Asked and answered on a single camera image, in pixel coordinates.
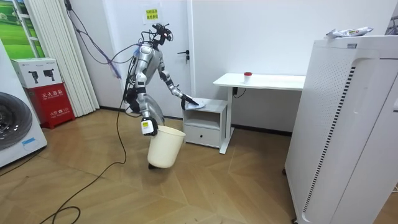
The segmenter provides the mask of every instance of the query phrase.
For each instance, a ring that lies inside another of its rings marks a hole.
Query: white curtain
[[[93,85],[63,0],[25,0],[46,57],[55,58],[75,116],[98,109]]]

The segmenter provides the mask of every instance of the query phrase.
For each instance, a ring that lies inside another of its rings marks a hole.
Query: plastic bucket
[[[159,168],[172,167],[184,137],[185,133],[179,130],[159,126],[157,135],[150,140],[148,162]]]

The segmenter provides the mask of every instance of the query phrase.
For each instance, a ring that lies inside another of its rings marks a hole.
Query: desk leg
[[[231,140],[234,128],[231,128],[231,115],[232,115],[232,87],[228,87],[228,105],[226,107],[226,131],[225,140],[220,147],[220,154],[225,154],[228,148],[229,140]]]
[[[232,113],[232,87],[228,87],[228,105],[226,107],[226,138],[230,138],[231,133],[231,113]]]

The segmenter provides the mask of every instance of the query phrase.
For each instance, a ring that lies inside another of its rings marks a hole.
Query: nightstand drawer
[[[220,131],[185,125],[186,142],[205,146],[220,147]]]

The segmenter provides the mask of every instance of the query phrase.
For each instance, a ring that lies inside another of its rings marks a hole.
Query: red box
[[[42,128],[53,129],[58,124],[75,119],[63,83],[25,90],[35,108]]]

